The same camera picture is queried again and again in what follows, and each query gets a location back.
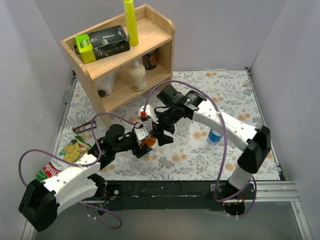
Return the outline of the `orange juice bottle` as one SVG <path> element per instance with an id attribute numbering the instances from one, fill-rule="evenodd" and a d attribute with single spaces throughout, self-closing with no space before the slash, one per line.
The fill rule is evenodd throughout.
<path id="1" fill-rule="evenodd" d="M 156 142 L 157 142 L 157 139 L 153 136 L 145 138 L 140 144 L 140 149 L 142 149 L 145 144 L 147 144 L 147 146 L 151 148 Z"/>

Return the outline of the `blue label water bottle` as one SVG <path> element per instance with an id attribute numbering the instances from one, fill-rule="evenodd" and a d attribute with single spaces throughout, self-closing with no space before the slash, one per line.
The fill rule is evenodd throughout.
<path id="1" fill-rule="evenodd" d="M 211 129 L 207 136 L 207 142 L 210 145 L 217 145 L 221 141 L 222 137 L 223 135 Z"/>

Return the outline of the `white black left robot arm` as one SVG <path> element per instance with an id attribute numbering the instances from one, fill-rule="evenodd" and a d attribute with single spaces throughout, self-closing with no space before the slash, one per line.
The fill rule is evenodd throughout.
<path id="1" fill-rule="evenodd" d="M 19 212 L 38 231 L 46 230 L 65 209 L 87 198 L 101 200 L 106 196 L 107 183 L 97 173 L 109 165 L 117 153 L 130 151 L 141 158 L 151 148 L 143 141 L 148 129 L 137 124 L 129 132 L 113 124 L 105 136 L 77 162 L 43 181 L 34 179 L 26 186 Z"/>

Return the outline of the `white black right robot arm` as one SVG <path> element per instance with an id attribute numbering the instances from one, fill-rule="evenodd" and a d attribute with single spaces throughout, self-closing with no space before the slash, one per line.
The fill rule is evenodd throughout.
<path id="1" fill-rule="evenodd" d="M 270 129 L 264 125 L 256 128 L 228 115 L 207 94 L 194 86 L 187 94 L 182 94 L 168 81 L 163 84 L 165 88 L 157 97 L 167 110 L 156 112 L 145 103 L 139 110 L 141 119 L 152 119 L 153 135 L 160 146 L 173 142 L 173 138 L 164 134 L 164 131 L 173 134 L 174 125 L 182 118 L 206 125 L 222 135 L 225 147 L 228 146 L 228 141 L 235 144 L 242 154 L 224 185 L 223 197 L 218 198 L 218 190 L 215 189 L 213 198 L 218 203 L 239 198 L 254 180 L 253 175 L 258 172 L 271 150 Z"/>

